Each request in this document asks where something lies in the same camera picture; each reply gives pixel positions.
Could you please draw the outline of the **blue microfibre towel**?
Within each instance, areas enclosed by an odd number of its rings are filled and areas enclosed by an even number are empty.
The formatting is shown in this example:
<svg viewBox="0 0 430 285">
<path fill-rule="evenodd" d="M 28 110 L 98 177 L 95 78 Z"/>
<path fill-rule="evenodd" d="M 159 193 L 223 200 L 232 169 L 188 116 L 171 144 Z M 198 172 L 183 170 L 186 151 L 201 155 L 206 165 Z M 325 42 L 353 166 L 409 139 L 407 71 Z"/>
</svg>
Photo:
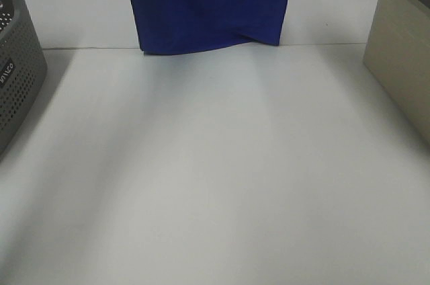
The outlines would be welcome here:
<svg viewBox="0 0 430 285">
<path fill-rule="evenodd" d="M 288 0 L 130 0 L 141 51 L 203 52 L 258 42 L 277 46 Z"/>
</svg>

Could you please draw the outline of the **beige storage box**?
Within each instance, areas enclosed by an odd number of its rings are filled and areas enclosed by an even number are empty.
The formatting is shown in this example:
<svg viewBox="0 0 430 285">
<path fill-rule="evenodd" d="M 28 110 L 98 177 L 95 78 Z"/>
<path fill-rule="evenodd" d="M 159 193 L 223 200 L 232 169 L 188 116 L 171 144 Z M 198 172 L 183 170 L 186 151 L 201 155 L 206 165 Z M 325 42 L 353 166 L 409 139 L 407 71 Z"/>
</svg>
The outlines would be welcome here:
<svg viewBox="0 0 430 285">
<path fill-rule="evenodd" d="M 429 140 L 429 0 L 378 0 L 365 66 Z"/>
</svg>

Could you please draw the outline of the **grey perforated plastic basket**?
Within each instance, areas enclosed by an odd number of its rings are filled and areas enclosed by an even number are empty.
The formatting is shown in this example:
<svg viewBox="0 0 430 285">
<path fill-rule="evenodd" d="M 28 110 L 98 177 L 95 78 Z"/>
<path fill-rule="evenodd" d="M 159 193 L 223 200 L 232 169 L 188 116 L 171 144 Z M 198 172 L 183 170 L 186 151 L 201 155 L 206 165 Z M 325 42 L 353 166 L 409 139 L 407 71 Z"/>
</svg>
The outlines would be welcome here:
<svg viewBox="0 0 430 285">
<path fill-rule="evenodd" d="M 25 0 L 1 0 L 1 152 L 26 119 L 47 74 Z"/>
</svg>

